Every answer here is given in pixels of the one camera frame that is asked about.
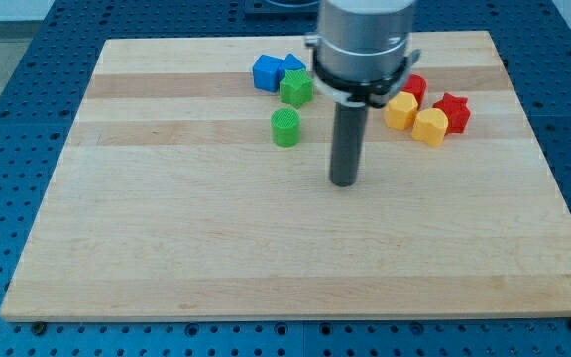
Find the red block behind arm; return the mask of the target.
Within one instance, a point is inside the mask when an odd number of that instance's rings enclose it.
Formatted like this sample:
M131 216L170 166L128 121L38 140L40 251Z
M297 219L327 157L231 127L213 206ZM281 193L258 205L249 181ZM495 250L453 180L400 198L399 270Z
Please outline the red block behind arm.
M416 99L418 106L421 106L427 91L427 86L427 81L422 76L412 74L402 90L406 93L412 94Z

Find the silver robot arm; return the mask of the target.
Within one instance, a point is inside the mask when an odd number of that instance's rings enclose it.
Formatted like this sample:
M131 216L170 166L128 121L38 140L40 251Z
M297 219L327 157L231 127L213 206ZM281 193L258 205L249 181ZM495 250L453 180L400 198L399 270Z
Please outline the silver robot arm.
M321 0L305 37L317 88L347 108L382 108L401 92L420 51L407 50L415 0Z

